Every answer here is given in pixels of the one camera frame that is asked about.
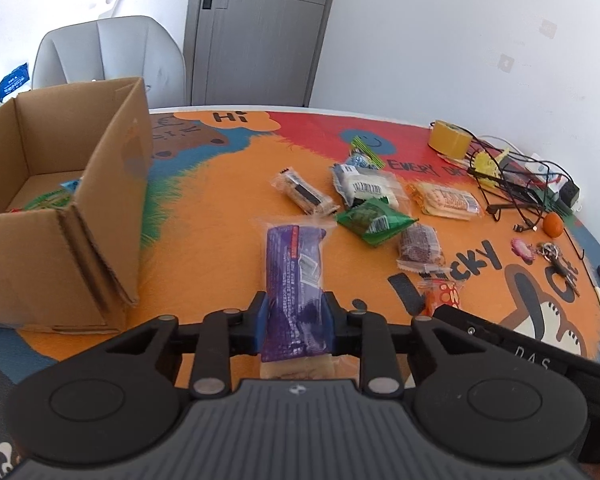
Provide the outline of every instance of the small orange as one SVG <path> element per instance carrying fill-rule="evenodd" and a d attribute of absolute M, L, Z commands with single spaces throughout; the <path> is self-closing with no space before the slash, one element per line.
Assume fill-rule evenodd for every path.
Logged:
<path fill-rule="evenodd" d="M 551 238 L 557 238 L 564 232 L 564 222 L 558 213 L 551 211 L 542 220 L 542 231 Z"/>

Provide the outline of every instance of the door frame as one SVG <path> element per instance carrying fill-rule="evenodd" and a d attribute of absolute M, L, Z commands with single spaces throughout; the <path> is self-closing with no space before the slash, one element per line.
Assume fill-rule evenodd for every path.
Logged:
<path fill-rule="evenodd" d="M 311 93 L 314 89 L 315 74 L 318 70 L 318 62 L 320 61 L 320 51 L 324 41 L 324 33 L 327 28 L 327 20 L 331 10 L 333 0 L 326 0 L 324 3 L 324 12 L 320 21 L 320 29 L 318 30 L 318 39 L 314 49 L 314 58 L 309 70 L 309 78 L 304 92 L 304 101 L 302 106 L 307 107 L 311 99 Z M 184 56 L 186 70 L 186 105 L 192 104 L 193 98 L 193 69 L 194 60 L 196 57 L 196 40 L 198 38 L 198 17 L 200 16 L 200 6 L 202 0 L 189 0 L 187 5 L 187 17 L 184 27 L 184 42 L 182 45 L 182 55 Z"/>

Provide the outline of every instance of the door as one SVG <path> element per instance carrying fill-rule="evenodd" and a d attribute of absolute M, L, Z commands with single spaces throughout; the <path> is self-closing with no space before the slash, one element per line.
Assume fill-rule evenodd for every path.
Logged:
<path fill-rule="evenodd" d="M 192 104 L 302 106 L 326 0 L 202 0 Z"/>

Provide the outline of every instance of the chair backrest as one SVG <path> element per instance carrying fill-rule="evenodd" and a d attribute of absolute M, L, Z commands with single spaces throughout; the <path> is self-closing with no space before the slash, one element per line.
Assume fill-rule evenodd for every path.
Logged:
<path fill-rule="evenodd" d="M 107 18 L 48 32 L 38 48 L 31 87 L 142 76 L 149 108 L 183 106 L 184 58 L 148 16 Z"/>

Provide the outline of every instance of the colorful table top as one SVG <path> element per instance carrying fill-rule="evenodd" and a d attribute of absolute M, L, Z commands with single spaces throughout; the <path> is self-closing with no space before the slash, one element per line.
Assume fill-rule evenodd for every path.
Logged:
<path fill-rule="evenodd" d="M 348 155 L 360 136 L 402 184 L 435 182 L 471 191 L 484 206 L 475 181 L 440 159 L 427 145 L 429 131 L 390 121 L 306 110 L 159 110 L 154 124 L 154 163 L 144 208 L 140 304 L 129 313 L 134 326 L 160 314 L 181 323 L 200 322 L 222 308 L 248 306 L 264 288 L 263 222 L 300 210 L 270 181 L 293 167 L 342 203 L 329 167 Z M 549 241 L 542 232 L 517 235 L 515 211 L 464 222 L 414 216 L 438 231 L 450 277 L 466 280 L 462 309 L 531 337 L 600 362 L 600 308 L 566 235 L 557 241 L 578 285 L 578 298 L 542 258 L 528 265 L 511 241 Z M 600 245 L 573 220 L 568 229 L 592 264 Z M 368 308 L 389 322 L 408 324 L 413 284 L 421 278 L 397 268 L 397 241 L 373 249 L 343 227 L 324 246 L 324 288 L 345 308 Z M 0 328 L 0 475 L 17 457 L 1 406 L 13 384 L 27 375 L 103 341 L 106 335 L 57 335 Z M 232 359 L 234 384 L 257 377 L 256 358 Z M 181 374 L 178 384 L 187 382 Z"/>

